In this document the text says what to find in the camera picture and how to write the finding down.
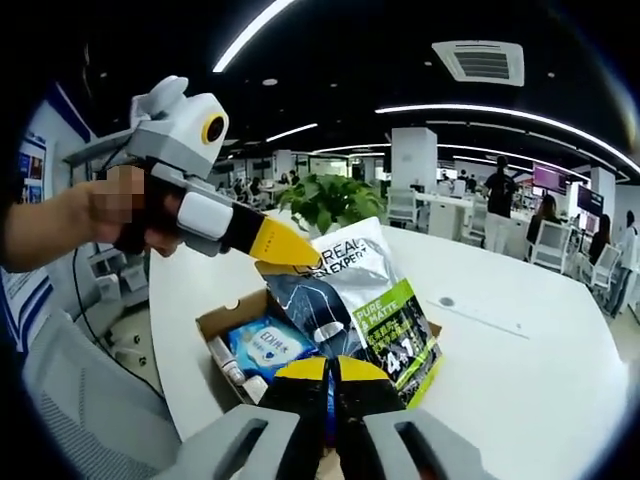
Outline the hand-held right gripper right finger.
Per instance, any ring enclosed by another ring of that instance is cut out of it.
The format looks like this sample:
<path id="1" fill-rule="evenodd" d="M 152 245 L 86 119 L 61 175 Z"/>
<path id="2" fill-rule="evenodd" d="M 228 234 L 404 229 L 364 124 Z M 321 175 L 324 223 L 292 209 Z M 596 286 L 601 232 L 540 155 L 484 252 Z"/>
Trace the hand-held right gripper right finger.
<path id="1" fill-rule="evenodd" d="M 478 447 L 420 408 L 407 409 L 377 366 L 335 363 L 336 448 L 347 479 L 491 479 Z"/>

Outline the person's left hand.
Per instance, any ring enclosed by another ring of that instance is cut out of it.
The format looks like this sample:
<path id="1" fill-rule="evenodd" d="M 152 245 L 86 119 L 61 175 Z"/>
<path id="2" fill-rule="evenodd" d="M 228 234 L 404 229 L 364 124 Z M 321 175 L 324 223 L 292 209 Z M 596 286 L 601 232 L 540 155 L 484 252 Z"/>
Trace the person's left hand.
<path id="1" fill-rule="evenodd" d="M 177 240 L 151 239 L 146 242 L 144 251 L 146 253 L 155 251 L 161 257 L 168 258 L 176 252 L 179 245 L 180 241 Z"/>

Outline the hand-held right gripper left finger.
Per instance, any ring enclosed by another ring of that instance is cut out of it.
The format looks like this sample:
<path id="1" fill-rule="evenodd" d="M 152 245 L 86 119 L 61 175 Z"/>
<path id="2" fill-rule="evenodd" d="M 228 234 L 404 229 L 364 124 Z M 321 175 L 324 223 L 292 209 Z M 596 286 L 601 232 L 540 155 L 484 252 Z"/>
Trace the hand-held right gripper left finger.
<path id="1" fill-rule="evenodd" d="M 257 406 L 241 404 L 180 447 L 171 479 L 312 479 L 323 454 L 327 360 L 280 369 Z"/>

